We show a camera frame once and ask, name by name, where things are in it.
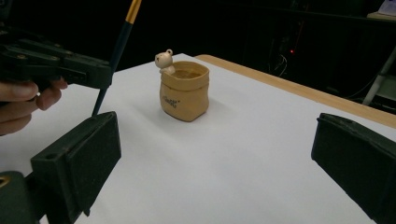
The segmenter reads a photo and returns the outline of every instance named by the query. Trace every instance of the pen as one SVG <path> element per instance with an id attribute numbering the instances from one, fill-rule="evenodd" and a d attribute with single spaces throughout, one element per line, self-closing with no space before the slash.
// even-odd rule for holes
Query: pen
<path id="1" fill-rule="evenodd" d="M 125 23 L 121 27 L 121 31 L 117 39 L 116 46 L 113 49 L 113 53 L 110 59 L 111 74 L 113 75 L 119 64 L 121 55 L 125 49 L 126 43 L 129 38 L 129 34 L 131 33 L 132 27 L 134 25 L 134 20 L 136 19 L 137 12 L 139 11 L 141 2 L 142 0 L 133 0 L 131 6 L 129 7 L 128 14 L 125 19 Z M 105 98 L 106 91 L 107 89 L 99 90 L 99 94 L 92 111 L 93 116 L 98 114 L 99 108 L 103 102 L 103 99 Z"/>

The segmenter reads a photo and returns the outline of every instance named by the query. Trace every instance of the white tabletop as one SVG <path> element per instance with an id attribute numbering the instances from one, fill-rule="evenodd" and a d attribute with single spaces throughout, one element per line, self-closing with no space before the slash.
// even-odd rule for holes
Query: white tabletop
<path id="1" fill-rule="evenodd" d="M 396 130 L 204 63 L 209 108 L 193 122 L 165 114 L 154 63 L 118 72 L 100 113 L 116 111 L 122 157 L 91 215 L 77 223 L 374 223 L 310 157 L 330 113 L 396 141 Z M 28 175 L 30 158 L 88 118 L 98 90 L 62 100 L 0 139 L 0 171 Z"/>

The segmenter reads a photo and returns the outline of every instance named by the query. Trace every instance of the toy bear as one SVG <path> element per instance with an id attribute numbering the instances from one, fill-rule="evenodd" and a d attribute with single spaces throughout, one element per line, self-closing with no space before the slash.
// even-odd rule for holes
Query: toy bear
<path id="1" fill-rule="evenodd" d="M 175 73 L 175 67 L 173 66 L 173 51 L 168 49 L 166 52 L 155 55 L 155 65 L 161 68 L 160 73 L 166 72 L 169 75 Z"/>

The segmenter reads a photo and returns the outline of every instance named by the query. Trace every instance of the metal stand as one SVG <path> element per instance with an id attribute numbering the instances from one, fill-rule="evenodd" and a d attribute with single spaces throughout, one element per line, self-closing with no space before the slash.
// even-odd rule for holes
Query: metal stand
<path id="1" fill-rule="evenodd" d="M 376 93 L 378 92 L 379 88 L 382 85 L 382 82 L 387 78 L 388 70 L 392 66 L 393 62 L 396 59 L 396 46 L 393 49 L 393 52 L 390 54 L 388 57 L 387 61 L 385 62 L 384 66 L 381 68 L 381 71 L 379 71 L 378 75 L 376 76 L 376 79 L 370 88 L 369 92 L 367 93 L 366 97 L 364 98 L 363 104 L 364 105 L 369 105 L 372 101 L 373 98 L 375 97 Z"/>

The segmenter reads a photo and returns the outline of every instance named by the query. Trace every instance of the finger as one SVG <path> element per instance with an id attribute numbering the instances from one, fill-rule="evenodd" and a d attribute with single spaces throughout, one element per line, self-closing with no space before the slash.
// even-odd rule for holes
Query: finger
<path id="1" fill-rule="evenodd" d="M 0 123 L 0 135 L 15 133 L 23 129 L 32 119 L 32 114 Z"/>
<path id="2" fill-rule="evenodd" d="M 64 81 L 64 78 L 61 77 L 60 80 L 51 81 L 51 85 L 57 89 L 64 90 L 67 88 L 68 84 Z"/>
<path id="3" fill-rule="evenodd" d="M 61 99 L 62 93 L 59 89 L 54 87 L 49 87 L 41 92 L 40 96 L 36 97 L 36 105 L 41 110 L 47 110 L 52 105 Z"/>
<path id="4" fill-rule="evenodd" d="M 0 82 L 0 101 L 27 101 L 35 97 L 38 87 L 34 82 Z"/>
<path id="5" fill-rule="evenodd" d="M 0 107 L 0 123 L 9 120 L 20 119 L 32 114 L 37 110 L 35 101 L 32 102 L 12 102 Z"/>

